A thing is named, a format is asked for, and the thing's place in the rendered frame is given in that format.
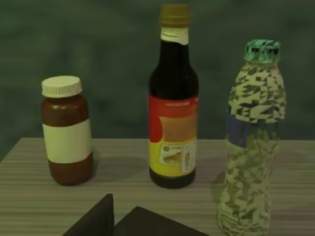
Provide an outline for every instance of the bottle cap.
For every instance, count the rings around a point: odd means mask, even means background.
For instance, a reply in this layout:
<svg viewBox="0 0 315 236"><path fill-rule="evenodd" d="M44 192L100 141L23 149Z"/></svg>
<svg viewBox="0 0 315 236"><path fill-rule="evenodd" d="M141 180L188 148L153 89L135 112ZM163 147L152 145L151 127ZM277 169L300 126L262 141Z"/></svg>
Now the bottle cap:
<svg viewBox="0 0 315 236"><path fill-rule="evenodd" d="M80 78L67 75L43 80L41 86L42 94L50 98L72 97L82 91Z"/></svg>
<svg viewBox="0 0 315 236"><path fill-rule="evenodd" d="M188 4L162 4L159 23L162 27L186 28L190 23Z"/></svg>
<svg viewBox="0 0 315 236"><path fill-rule="evenodd" d="M274 63L280 60L280 46L277 41L255 39L246 44L244 59L259 63Z"/></svg>

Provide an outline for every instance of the wooden plank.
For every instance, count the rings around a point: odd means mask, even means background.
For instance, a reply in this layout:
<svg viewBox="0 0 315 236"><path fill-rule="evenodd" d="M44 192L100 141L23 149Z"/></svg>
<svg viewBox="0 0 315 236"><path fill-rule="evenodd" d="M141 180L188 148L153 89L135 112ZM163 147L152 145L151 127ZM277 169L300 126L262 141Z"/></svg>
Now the wooden plank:
<svg viewBox="0 0 315 236"><path fill-rule="evenodd" d="M43 139L21 139L0 163L0 235L60 236L107 193L114 194L116 221L142 206L211 236L221 235L215 214L224 141L198 141L196 180L179 190L161 189L149 179L147 140L94 140L94 151L95 177L62 187L50 177ZM314 235L314 169L314 141L281 142L269 235Z"/></svg>

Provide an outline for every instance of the red label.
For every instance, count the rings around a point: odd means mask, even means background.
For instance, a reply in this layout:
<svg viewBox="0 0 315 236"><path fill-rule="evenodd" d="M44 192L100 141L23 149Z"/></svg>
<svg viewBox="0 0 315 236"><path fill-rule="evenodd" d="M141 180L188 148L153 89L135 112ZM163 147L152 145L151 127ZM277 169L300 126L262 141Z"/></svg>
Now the red label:
<svg viewBox="0 0 315 236"><path fill-rule="evenodd" d="M150 142L184 142L197 135L198 96L185 100L149 97Z"/></svg>

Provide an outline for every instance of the white cap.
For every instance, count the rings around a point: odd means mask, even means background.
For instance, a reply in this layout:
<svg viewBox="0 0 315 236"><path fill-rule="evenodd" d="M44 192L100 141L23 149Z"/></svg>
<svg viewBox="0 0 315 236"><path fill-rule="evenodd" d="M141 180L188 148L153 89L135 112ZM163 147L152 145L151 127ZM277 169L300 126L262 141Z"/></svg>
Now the white cap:
<svg viewBox="0 0 315 236"><path fill-rule="evenodd" d="M42 94L45 97L72 97L82 92L80 78L69 75L51 77L41 82Z"/></svg>

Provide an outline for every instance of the red and yellow label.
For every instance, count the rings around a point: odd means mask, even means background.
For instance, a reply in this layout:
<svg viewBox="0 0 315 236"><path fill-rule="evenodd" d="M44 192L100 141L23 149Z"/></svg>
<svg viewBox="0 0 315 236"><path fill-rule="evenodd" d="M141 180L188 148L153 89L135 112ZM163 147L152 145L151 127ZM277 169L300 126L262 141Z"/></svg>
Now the red and yellow label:
<svg viewBox="0 0 315 236"><path fill-rule="evenodd" d="M150 168L166 177L195 169L198 97L164 100L149 97Z"/></svg>

